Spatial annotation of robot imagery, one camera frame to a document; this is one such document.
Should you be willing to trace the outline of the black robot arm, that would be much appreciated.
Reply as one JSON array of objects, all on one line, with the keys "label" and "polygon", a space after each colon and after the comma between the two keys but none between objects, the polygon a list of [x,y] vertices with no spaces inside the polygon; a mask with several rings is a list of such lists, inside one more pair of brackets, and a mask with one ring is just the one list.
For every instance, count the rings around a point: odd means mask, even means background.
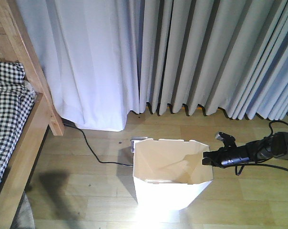
[{"label": "black robot arm", "polygon": [[224,146],[217,151],[204,152],[203,165],[225,168],[260,163],[271,158],[288,160],[288,132],[277,132],[243,146],[237,146],[235,138],[223,132],[218,132],[216,139]]}]

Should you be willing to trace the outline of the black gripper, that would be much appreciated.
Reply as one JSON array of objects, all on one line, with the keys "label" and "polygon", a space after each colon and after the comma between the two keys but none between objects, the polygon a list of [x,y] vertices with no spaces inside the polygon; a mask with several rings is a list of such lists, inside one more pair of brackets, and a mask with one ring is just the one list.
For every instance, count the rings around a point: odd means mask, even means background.
[{"label": "black gripper", "polygon": [[206,166],[226,166],[225,155],[227,150],[219,149],[217,151],[203,152],[202,165]]}]

